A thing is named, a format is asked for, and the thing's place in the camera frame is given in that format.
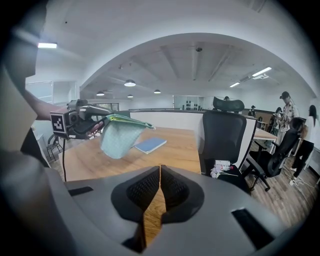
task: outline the man in cap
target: man in cap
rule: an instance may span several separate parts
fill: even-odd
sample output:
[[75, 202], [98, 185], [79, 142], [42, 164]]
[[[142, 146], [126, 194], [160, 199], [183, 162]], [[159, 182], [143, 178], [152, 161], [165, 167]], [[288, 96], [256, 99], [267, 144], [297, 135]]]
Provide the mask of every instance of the man in cap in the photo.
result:
[[278, 145], [281, 144], [286, 132], [289, 130], [290, 121], [298, 114], [296, 106], [292, 103], [290, 94], [287, 91], [284, 91], [281, 94], [280, 99], [284, 101], [285, 106], [283, 107], [283, 116], [276, 117], [278, 120], [280, 120], [279, 132], [275, 141], [275, 143]]

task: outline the black pants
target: black pants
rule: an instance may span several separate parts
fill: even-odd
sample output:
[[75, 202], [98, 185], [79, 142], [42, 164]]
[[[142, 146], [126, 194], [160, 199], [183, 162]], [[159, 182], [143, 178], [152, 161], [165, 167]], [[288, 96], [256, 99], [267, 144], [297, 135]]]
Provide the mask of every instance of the black pants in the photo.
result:
[[310, 156], [312, 150], [314, 149], [314, 143], [309, 141], [302, 141], [301, 147], [299, 148], [298, 152], [295, 155], [295, 160], [292, 165], [292, 168], [296, 168], [296, 172], [294, 173], [294, 177], [298, 177], [301, 173], [302, 169], [304, 168], [308, 157]]
[[29, 155], [38, 159], [43, 164], [44, 167], [49, 167], [46, 160], [44, 160], [44, 158], [42, 157], [39, 144], [31, 128], [28, 131], [27, 135], [25, 136], [25, 139], [23, 141], [20, 151], [26, 155]]

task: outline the railing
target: railing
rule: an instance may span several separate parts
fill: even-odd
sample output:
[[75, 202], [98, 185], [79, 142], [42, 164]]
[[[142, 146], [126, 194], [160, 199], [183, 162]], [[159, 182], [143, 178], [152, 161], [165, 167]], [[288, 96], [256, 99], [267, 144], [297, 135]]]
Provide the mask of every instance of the railing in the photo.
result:
[[129, 111], [134, 110], [180, 110], [180, 108], [133, 108], [129, 109]]

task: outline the human arm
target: human arm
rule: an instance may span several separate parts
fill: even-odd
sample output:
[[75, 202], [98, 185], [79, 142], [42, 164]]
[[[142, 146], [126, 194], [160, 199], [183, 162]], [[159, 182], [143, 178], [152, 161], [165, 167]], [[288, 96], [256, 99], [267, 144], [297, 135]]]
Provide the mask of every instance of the human arm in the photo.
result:
[[[25, 90], [24, 93], [24, 99], [29, 103], [30, 107], [34, 110], [34, 112], [37, 114], [37, 120], [42, 121], [50, 121], [51, 116], [50, 112], [66, 112], [67, 107], [61, 107], [61, 106], [55, 106], [53, 104], [44, 102], [37, 97], [35, 97], [33, 94], [31, 94], [29, 91]], [[102, 126], [104, 122], [100, 122], [96, 124], [88, 133], [91, 134], [94, 131], [96, 131], [100, 126]]]

